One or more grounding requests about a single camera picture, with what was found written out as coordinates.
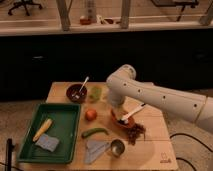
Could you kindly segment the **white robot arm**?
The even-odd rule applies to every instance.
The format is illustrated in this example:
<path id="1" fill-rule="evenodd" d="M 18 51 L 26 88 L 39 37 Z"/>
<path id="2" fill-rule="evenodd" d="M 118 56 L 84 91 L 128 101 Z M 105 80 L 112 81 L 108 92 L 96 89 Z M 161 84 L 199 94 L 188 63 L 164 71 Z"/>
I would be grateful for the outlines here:
<path id="1" fill-rule="evenodd" d="M 108 76 L 108 101 L 112 106 L 121 106 L 125 97 L 131 97 L 213 134 L 213 97 L 142 83 L 135 78 L 136 71 L 128 64 Z"/>

